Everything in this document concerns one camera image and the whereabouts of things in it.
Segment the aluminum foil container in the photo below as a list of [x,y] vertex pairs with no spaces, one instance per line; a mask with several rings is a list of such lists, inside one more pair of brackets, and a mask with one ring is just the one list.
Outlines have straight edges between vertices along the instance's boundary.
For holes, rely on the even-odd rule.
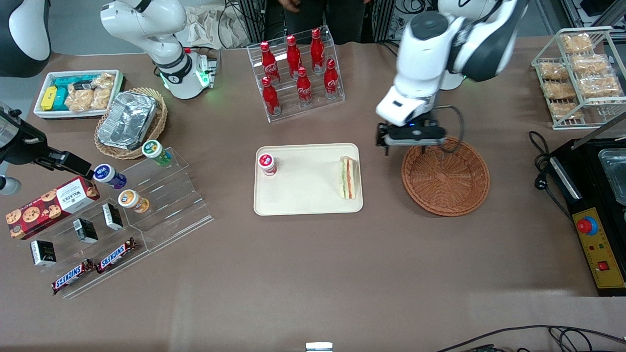
[[123,91],[115,96],[109,115],[98,129],[98,140],[109,147],[140,148],[156,113],[154,98]]

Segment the walkers cookie box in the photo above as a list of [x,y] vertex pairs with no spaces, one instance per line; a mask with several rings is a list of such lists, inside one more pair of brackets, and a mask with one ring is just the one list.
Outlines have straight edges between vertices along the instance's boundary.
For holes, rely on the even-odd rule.
[[100,198],[96,185],[83,177],[56,187],[34,201],[6,214],[11,237],[29,239]]

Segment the red coca-cola bottle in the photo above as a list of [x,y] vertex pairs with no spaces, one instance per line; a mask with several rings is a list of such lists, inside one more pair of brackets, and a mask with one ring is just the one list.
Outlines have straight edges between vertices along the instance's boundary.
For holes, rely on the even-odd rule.
[[265,69],[265,75],[272,80],[273,85],[280,83],[280,75],[278,73],[278,65],[274,54],[270,51],[270,44],[266,41],[261,42],[261,63]]
[[324,43],[322,43],[322,31],[319,28],[313,28],[311,31],[313,41],[311,42],[311,65],[316,75],[324,73]]
[[272,86],[272,80],[269,77],[263,77],[261,83],[263,84],[263,100],[265,100],[267,113],[272,116],[280,115],[282,110],[280,109],[276,89]]
[[313,102],[313,93],[311,92],[311,82],[307,77],[307,69],[300,66],[298,69],[298,82],[295,84],[298,87],[298,97],[300,98],[300,105],[309,106]]
[[287,62],[289,64],[289,76],[292,80],[298,80],[298,68],[302,66],[300,49],[295,45],[295,36],[287,36]]
[[326,63],[326,73],[324,73],[324,87],[326,91],[324,95],[328,100],[335,100],[339,95],[339,75],[337,74],[337,69],[335,68],[335,60],[328,59]]

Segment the brown wicker basket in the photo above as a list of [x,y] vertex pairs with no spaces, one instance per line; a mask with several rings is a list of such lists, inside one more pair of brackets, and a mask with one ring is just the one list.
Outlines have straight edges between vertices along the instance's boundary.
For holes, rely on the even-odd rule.
[[[444,148],[459,142],[448,137]],[[411,147],[402,162],[402,181],[415,203],[442,216],[461,216],[478,208],[489,192],[489,170],[478,152],[465,142],[454,153],[437,146]]]
[[[149,95],[156,99],[156,102],[158,103],[156,115],[152,120],[152,124],[150,125],[148,133],[146,133],[146,137],[144,139],[157,139],[163,129],[165,129],[165,122],[167,121],[167,106],[165,105],[165,100],[163,99],[163,96],[161,96],[159,92],[151,88],[133,88],[129,91]],[[100,126],[102,126],[102,123],[106,120],[106,117],[108,115],[109,111],[107,110],[98,122],[98,126],[96,127],[96,133],[93,137],[96,141],[96,147],[98,147],[98,150],[105,155],[121,160],[131,160],[142,156],[141,148],[138,148],[136,150],[125,150],[121,148],[109,147],[108,145],[100,143],[100,141],[98,140],[98,129],[100,129]]]

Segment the hand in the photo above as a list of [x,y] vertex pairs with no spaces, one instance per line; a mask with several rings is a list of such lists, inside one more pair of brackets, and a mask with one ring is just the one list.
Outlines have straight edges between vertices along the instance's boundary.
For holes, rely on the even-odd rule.
[[278,0],[278,2],[288,11],[298,13],[300,10],[296,7],[300,4],[300,0]]

